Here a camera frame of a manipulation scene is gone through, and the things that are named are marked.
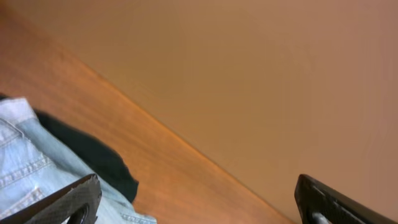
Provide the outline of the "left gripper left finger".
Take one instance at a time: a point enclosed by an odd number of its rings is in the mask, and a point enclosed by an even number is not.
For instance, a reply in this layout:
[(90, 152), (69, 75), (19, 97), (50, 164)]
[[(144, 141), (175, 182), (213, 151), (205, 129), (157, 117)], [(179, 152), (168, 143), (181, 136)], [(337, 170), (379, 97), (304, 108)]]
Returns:
[(98, 176), (90, 174), (6, 217), (1, 224), (94, 224), (101, 198)]

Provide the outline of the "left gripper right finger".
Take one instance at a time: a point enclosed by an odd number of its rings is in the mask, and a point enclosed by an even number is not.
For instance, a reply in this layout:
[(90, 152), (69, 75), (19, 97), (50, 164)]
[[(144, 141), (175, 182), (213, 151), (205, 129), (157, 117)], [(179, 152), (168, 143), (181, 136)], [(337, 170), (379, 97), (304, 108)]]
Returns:
[(294, 197), (302, 223), (397, 224), (307, 174), (299, 175)]

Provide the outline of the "light blue denim shorts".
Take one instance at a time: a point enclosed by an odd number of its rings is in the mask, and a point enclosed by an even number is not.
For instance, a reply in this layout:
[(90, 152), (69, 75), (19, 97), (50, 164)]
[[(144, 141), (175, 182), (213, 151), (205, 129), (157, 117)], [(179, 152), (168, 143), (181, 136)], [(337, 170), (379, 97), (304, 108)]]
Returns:
[[(28, 137), (38, 117), (25, 98), (1, 96), (1, 218), (5, 219), (89, 174), (56, 163)], [(97, 223), (156, 223), (137, 213), (121, 194), (101, 185)]]

